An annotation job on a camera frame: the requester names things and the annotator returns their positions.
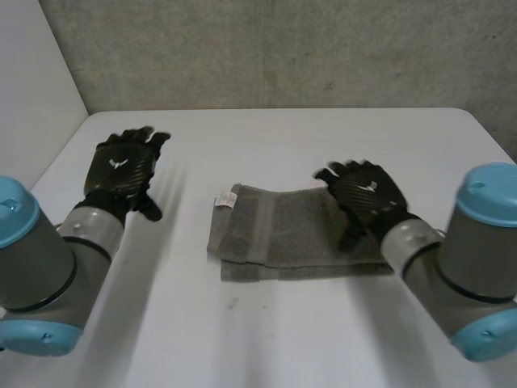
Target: concrete wall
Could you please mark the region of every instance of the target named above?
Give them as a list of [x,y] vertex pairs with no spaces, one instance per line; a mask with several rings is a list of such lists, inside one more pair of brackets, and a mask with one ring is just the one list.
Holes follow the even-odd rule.
[[31,188],[87,113],[37,0],[0,1],[0,58],[0,175]]
[[40,2],[90,113],[457,107],[517,157],[515,0]]

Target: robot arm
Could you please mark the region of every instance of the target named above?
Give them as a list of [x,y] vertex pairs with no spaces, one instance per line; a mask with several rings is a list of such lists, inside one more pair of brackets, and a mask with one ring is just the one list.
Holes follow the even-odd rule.
[[37,356],[71,352],[95,304],[124,233],[126,214],[158,221],[147,196],[168,134],[150,127],[111,135],[98,145],[86,198],[58,231],[36,199],[14,179],[0,178],[0,347]]
[[447,236],[407,211],[379,166],[331,163],[316,178],[356,224],[465,358],[487,361],[517,348],[517,167],[470,171]]

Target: glove thumb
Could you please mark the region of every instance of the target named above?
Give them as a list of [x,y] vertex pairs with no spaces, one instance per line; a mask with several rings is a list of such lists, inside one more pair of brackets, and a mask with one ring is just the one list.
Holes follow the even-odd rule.
[[138,201],[135,210],[144,214],[149,221],[156,222],[162,219],[162,211],[147,194],[144,194]]

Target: light blue cap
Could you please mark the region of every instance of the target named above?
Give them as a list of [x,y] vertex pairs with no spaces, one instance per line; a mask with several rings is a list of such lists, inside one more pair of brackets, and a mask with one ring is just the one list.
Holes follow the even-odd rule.
[[470,323],[452,338],[469,361],[483,362],[504,356],[517,349],[517,309],[489,315]]
[[0,320],[0,347],[32,356],[64,356],[74,350],[82,332],[58,322]]
[[0,248],[20,240],[39,215],[36,198],[16,179],[0,175]]
[[460,210],[476,221],[517,228],[517,166],[497,162],[472,169],[456,200]]

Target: glove wrist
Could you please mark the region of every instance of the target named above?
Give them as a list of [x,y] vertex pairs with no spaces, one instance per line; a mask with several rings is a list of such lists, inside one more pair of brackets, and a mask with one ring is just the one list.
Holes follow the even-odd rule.
[[380,213],[373,222],[370,223],[368,229],[375,236],[377,242],[379,244],[382,243],[386,234],[395,227],[397,224],[406,221],[406,220],[419,220],[420,217],[415,216],[412,213],[409,213],[407,210],[400,208],[393,208],[386,212]]
[[107,190],[89,192],[84,200],[75,205],[74,209],[84,207],[102,209],[116,217],[122,226],[125,225],[126,214],[131,210],[125,198]]

